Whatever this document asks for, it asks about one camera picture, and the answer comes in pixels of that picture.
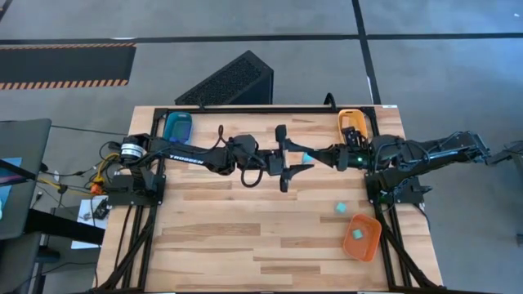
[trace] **cable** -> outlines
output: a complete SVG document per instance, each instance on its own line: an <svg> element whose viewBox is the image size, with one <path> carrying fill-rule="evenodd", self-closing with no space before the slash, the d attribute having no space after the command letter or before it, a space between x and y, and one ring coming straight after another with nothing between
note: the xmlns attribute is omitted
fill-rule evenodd
<svg viewBox="0 0 523 294"><path fill-rule="evenodd" d="M427 220L428 229L431 230L431 222L428 220L428 215L426 214L426 212L420 207L421 203L413 203L412 205L414 205L414 207L416 207L419 210L419 212L421 212L423 216L425 216L425 219Z"/></svg>
<svg viewBox="0 0 523 294"><path fill-rule="evenodd" d="M207 149L205 151L202 151L202 152L191 152L192 154L208 154L210 153L211 151L213 151L217 146L218 144L220 144L220 142L223 142L223 144L227 145L227 142L225 141L225 139L223 139L223 125L220 125L218 127L218 139L216 140L216 143L214 143L214 146L211 147L210 149Z"/></svg>
<svg viewBox="0 0 523 294"><path fill-rule="evenodd" d="M83 176L83 174L85 174L86 172L89 172L91 169L92 169L92 167L89 168L88 170L85 170L85 171L76 171L76 172L74 172L74 173L70 173L70 174L56 174L56 173L49 172L49 171L42 171L42 173L47 174L47 175L50 175L50 176L62 176L62 177L67 177L67 176Z"/></svg>
<svg viewBox="0 0 523 294"><path fill-rule="evenodd" d="M429 162L431 161L431 155L430 155L430 154L428 153L428 151L427 151L425 148L423 148L423 146L421 146L418 142L413 141L413 140L407 140L405 143L406 143L407 145L408 145L408 144L411 144L411 145L414 145L414 146L418 147L418 149L420 149L420 150L425 154L425 156L427 157L427 159L426 159L426 160L427 160L427 163L429 163Z"/></svg>
<svg viewBox="0 0 523 294"><path fill-rule="evenodd" d="M98 131L98 130L82 129L79 127L65 127L65 126L57 126L57 125L51 125L51 127L61 128L61 129L71 130L71 131L88 131L88 132L94 132L97 134L104 134L104 135L127 136L127 134L117 133L117 132L113 132L113 131Z"/></svg>
<svg viewBox="0 0 523 294"><path fill-rule="evenodd" d="M383 144L383 145L379 146L378 151L374 155L373 173L375 173L376 170L378 169L378 156L379 156L380 152L382 152L383 147L393 146L395 144L396 143L387 143L387 144Z"/></svg>
<svg viewBox="0 0 523 294"><path fill-rule="evenodd" d="M125 235L125 229L127 228L127 222L129 220L129 214L131 213L132 206L129 205L125 219L123 220L122 234L120 235L120 241L118 242L118 250L116 251L116 259L114 260L114 270L118 267L118 260L120 259L120 251L122 250L123 236Z"/></svg>
<svg viewBox="0 0 523 294"><path fill-rule="evenodd" d="M31 278L28 278L26 279L24 282L20 283L20 285L16 286L14 289L13 289L13 293L15 292L16 289L18 289L19 287L22 287L22 285L24 285L25 283L27 282L30 282L33 278L36 278L38 277L39 275L43 275L43 274L48 274L48 273L51 273L53 270L58 270L59 268L63 267L63 266L66 266L66 265L95 265L96 262L66 262L62 265L58 265L57 267L55 268L52 268L50 270L46 270L44 272L42 272L41 274L37 274L37 275L34 275L33 277Z"/></svg>
<svg viewBox="0 0 523 294"><path fill-rule="evenodd" d="M392 204L386 210L382 210L382 214L390 211L395 205L396 205L396 196L394 195L394 193L392 193Z"/></svg>
<svg viewBox="0 0 523 294"><path fill-rule="evenodd" d="M250 161L251 161L251 158L248 158L248 159L247 159L246 167L248 167L248 163L249 163ZM240 177L239 177L239 180L241 181L241 183L242 183L243 186L245 186L245 187L247 187L247 188L254 188L254 187L256 187L258 184L260 184L260 182L262 181L262 177L263 177L263 170L262 170L262 169L260 169L260 172L258 173L258 178L257 178L257 179L254 181L254 183L252 183L252 184L247 184L247 183L245 182L245 171L246 171L245 168L242 169L242 173L241 173L241 175L240 175Z"/></svg>
<svg viewBox="0 0 523 294"><path fill-rule="evenodd" d="M437 145L435 145L435 146L432 146L432 148L430 148L427 152L430 153L432 150L434 150L434 149L436 149L436 148L440 148L440 149L441 149L441 147L442 147L443 145L449 143L449 141L452 140L455 136L458 136L458 135L461 135L461 134L463 134L462 131L455 131L453 134L451 134L450 136L448 136L448 137L443 141L443 143L440 143L440 144L437 144Z"/></svg>

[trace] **black metal frame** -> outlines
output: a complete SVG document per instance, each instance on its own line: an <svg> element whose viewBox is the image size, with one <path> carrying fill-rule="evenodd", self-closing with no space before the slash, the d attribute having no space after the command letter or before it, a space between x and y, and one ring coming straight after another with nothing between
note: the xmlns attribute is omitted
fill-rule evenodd
<svg viewBox="0 0 523 294"><path fill-rule="evenodd" d="M183 111L190 113L190 114L338 114L340 110L344 109L358 109L362 111L364 114L367 115L370 121L371 130L373 132L373 136L379 135L378 130L378 121L376 118L376 112L373 106L371 107L340 107L338 108L336 106L335 101L332 99L331 96L327 96L325 99L324 104L325 107L273 107L273 106L264 106L260 105L256 108L248 107L248 108L238 108L238 107L227 107L227 106L218 106L218 107L194 107L194 108L184 108ZM156 136L159 130L159 122L162 118L167 117L172 112L180 111L181 109L169 109L169 108L157 108L154 110L154 117L153 117L153 125L150 130L150 134L152 136ZM163 175L163 167L165 164L165 159L160 159L158 162L158 166L156 168L156 175L162 176ZM374 211L376 215L381 214L380 207L378 205L373 205ZM141 234L141 221L144 214L144 206L136 206L136 212L134 216L134 221L132 225L132 232L131 232L131 244L135 243L139 235ZM149 217L147 222L145 223L145 226L152 226L152 228L149 230L149 234L146 237L144 244L144 250L143 255L141 259L141 267L140 267L140 274L138 277L138 288L145 289L145 280L147 277L147 270L148 270L148 264L149 264L149 258L150 258L150 251L152 248L152 241L153 241L153 231L154 231L154 221L156 218L158 207L156 205L150 207L149 211ZM403 240L401 237L400 232L400 224L398 221L398 216L396 212L395 207L390 207L389 209L389 217L391 221L391 227L393 232L393 238L398 242L400 246L403 247ZM387 276L387 285L389 289L392 289L396 286L396 281L394 278L394 270L392 268L392 261L391 261L391 253L389 252L389 247L387 244L387 239L382 235L380 238L380 246L382 249L383 254L383 260L384 260L384 266ZM411 287L412 284L410 282L410 276L409 271L407 270L407 267L405 266L404 262L400 260L400 267L401 267L401 275L403 279L403 284L406 287ZM128 266L127 270L123 274L123 282L122 282L122 289L129 288L130 287L130 281L131 281L131 272L132 272L132 263Z"/></svg>

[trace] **orange container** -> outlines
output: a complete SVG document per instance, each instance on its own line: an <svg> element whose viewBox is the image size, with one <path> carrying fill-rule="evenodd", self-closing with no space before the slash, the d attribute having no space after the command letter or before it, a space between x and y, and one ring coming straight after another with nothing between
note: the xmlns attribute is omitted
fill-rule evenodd
<svg viewBox="0 0 523 294"><path fill-rule="evenodd" d="M357 229L362 236L355 239L353 232ZM360 261L371 261L378 248L381 233L382 224L378 220L364 214L354 215L346 231L343 251Z"/></svg>
<svg viewBox="0 0 523 294"><path fill-rule="evenodd" d="M337 128L340 131L340 140L346 144L345 136L342 134L342 129L345 127L354 127L365 138L369 138L365 116L358 109L345 109L337 114Z"/></svg>

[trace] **wooden table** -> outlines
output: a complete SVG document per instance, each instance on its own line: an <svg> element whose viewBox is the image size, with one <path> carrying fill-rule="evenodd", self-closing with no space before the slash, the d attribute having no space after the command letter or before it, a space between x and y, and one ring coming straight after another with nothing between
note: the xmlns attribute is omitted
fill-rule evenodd
<svg viewBox="0 0 523 294"><path fill-rule="evenodd" d="M152 106L136 107L129 133L148 133L153 112ZM405 135L396 107L376 106L376 114L382 134ZM336 114L194 114L193 122L191 144L202 147L214 144L220 124L224 137L252 134L261 149L277 148L274 129L279 124L287 125L288 137L298 144L323 148L339 143ZM301 156L290 154L288 161L300 163ZM351 216L374 216L363 171L338 172L316 163L293 178L286 194L279 191L279 177L266 174L254 189L241 185L239 171L219 176L204 167L168 161L165 174L168 184L156 218L146 291L387 289L379 250L373 261L364 263L341 249ZM256 175L248 173L247 181ZM339 202L347 205L345 215L334 212ZM427 221L412 205L397 204L396 209L405 249L429 279L441 284ZM126 211L118 207L110 213L97 268L100 281L113 270ZM121 256L131 227L132 217ZM392 248L391 256L401 285ZM136 285L139 265L135 262L131 285Z"/></svg>

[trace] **small teal cube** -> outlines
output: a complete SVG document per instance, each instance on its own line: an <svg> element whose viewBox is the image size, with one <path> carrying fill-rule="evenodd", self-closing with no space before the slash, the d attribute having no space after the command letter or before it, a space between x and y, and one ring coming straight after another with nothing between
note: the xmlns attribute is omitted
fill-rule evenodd
<svg viewBox="0 0 523 294"><path fill-rule="evenodd" d="M336 212L337 213L345 213L346 212L346 205L345 203L338 203L336 206Z"/></svg>
<svg viewBox="0 0 523 294"><path fill-rule="evenodd" d="M361 233L361 230L355 229L352 231L352 238L354 238L354 240L361 239L363 238L363 233Z"/></svg>

